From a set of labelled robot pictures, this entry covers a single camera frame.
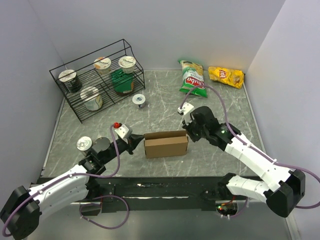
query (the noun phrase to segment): cable tie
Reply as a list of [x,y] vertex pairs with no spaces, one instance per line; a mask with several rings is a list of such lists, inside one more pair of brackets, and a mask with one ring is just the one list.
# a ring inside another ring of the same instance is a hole
[[276,158],[275,158],[275,159],[273,159],[273,161],[272,161],[271,165],[274,165],[276,161],[277,161],[277,159],[276,159]]

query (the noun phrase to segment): white yogurt cup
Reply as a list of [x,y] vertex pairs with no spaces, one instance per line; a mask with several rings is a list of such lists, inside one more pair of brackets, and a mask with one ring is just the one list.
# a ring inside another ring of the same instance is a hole
[[59,74],[58,78],[60,82],[64,83],[70,93],[76,93],[82,87],[82,84],[77,77],[77,73],[72,69],[64,70]]
[[132,98],[132,102],[138,109],[142,109],[146,105],[146,97],[143,94],[136,94]]
[[80,93],[80,98],[84,101],[84,105],[90,111],[100,109],[103,103],[98,88],[94,86],[83,89]]
[[101,75],[108,74],[110,72],[111,60],[109,58],[101,56],[94,60],[94,62],[93,66]]
[[133,56],[123,56],[119,59],[119,66],[126,74],[130,74],[135,70],[136,59]]

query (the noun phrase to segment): yellow chip bag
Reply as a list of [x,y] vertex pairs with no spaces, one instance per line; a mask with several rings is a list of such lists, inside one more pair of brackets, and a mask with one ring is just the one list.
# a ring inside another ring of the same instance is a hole
[[208,73],[211,80],[228,84],[237,89],[240,89],[244,84],[244,73],[241,70],[210,66]]

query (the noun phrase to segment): gray countertop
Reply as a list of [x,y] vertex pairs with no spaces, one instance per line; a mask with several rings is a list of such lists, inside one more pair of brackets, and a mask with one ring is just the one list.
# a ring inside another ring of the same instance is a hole
[[[88,136],[94,141],[99,137],[111,139],[109,127],[114,122],[125,123],[132,127],[133,133],[144,134],[160,131],[181,130],[181,116],[177,113],[185,93],[179,92],[182,85],[181,70],[145,71],[145,95],[148,105],[142,109],[133,106],[128,97],[116,105],[99,112],[82,124],[65,102],[58,120],[55,136],[49,150],[44,177],[56,177],[77,164],[83,155],[76,148],[77,140]],[[257,127],[244,88],[213,82],[208,72],[204,72],[204,81],[213,86],[222,96],[229,122],[242,131],[257,147],[261,147]],[[208,98],[190,96],[188,102],[196,108],[208,106],[219,121],[224,121],[223,109],[214,92],[207,89]],[[116,176],[120,177],[165,177],[165,176],[224,176],[235,173],[241,176],[255,175],[233,156],[210,145],[205,139],[189,142],[184,156],[146,159],[144,145],[141,143],[133,155],[124,152],[120,156],[121,166]],[[111,174],[117,167],[112,160],[106,165],[104,175]]]

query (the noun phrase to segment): lay's chip bag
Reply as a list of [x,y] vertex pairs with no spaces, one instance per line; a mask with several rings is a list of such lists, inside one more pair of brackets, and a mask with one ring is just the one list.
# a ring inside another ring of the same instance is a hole
[[228,84],[237,89],[240,89],[244,84],[244,73],[241,70],[210,66],[208,73],[211,80]]
[[197,96],[207,97],[207,91],[204,86],[204,69],[200,64],[191,61],[179,61],[182,66],[182,87],[180,92],[188,93],[194,86],[200,86],[191,93]]

